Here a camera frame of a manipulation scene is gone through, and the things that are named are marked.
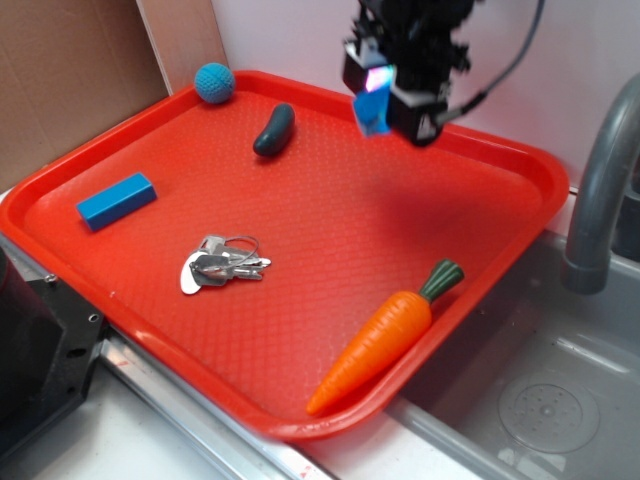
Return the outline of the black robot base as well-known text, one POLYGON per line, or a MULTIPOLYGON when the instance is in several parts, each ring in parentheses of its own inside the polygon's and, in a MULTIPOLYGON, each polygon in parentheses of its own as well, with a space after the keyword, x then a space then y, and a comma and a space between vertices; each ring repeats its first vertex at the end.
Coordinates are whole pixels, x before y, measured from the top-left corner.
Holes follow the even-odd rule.
POLYGON ((1 460, 86 399, 104 315, 62 280, 26 280, 1 253, 1 460))

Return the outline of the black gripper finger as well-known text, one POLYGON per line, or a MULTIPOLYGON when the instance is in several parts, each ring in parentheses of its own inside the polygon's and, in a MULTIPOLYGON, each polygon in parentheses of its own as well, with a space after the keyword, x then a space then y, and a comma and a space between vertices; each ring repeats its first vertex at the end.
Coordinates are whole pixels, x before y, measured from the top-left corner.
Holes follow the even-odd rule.
POLYGON ((376 40, 347 40, 344 52, 342 79, 352 93, 369 93, 391 85, 394 67, 380 52, 376 40))
POLYGON ((443 127, 436 117, 444 111, 445 102, 433 93, 391 87, 388 124, 415 146, 426 147, 439 137, 443 127))

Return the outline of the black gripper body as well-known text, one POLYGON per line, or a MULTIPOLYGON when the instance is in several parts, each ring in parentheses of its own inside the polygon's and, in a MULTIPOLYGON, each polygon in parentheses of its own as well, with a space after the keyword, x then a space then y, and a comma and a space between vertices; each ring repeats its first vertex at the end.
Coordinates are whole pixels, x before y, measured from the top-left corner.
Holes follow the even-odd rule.
POLYGON ((391 66, 405 91, 439 91, 453 72, 471 68, 469 46, 452 32, 470 16, 473 1, 361 1, 353 24, 357 61, 365 69, 391 66))

